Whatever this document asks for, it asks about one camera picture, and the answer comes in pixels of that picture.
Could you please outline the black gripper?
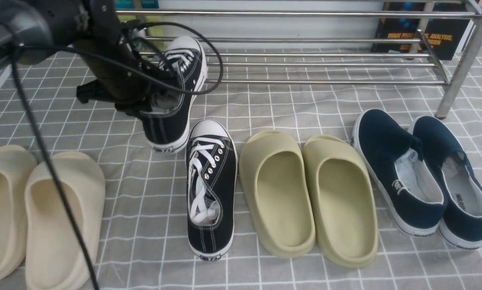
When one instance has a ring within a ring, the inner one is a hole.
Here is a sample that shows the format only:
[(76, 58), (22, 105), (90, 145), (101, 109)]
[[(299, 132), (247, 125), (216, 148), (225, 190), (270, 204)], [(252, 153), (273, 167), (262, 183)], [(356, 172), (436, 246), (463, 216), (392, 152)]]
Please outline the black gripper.
[(168, 64), (162, 52), (141, 35), (144, 27), (143, 24), (121, 24), (114, 42), (90, 35), (73, 43), (96, 77), (95, 81), (77, 88), (81, 103), (110, 102), (120, 112), (139, 118), (148, 115), (156, 99), (173, 99), (173, 70), (151, 64), (137, 48), (142, 44), (152, 49), (163, 64)]

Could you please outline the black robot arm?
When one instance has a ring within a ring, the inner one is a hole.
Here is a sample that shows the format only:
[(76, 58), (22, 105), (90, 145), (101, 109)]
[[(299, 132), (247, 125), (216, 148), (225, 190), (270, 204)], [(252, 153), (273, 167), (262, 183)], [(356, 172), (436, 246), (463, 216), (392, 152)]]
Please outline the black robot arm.
[(0, 0), (0, 70), (12, 60), (39, 64), (73, 46), (96, 79), (77, 99), (112, 103), (130, 116), (150, 110), (176, 79), (142, 60), (134, 48), (138, 21), (119, 20), (113, 0)]

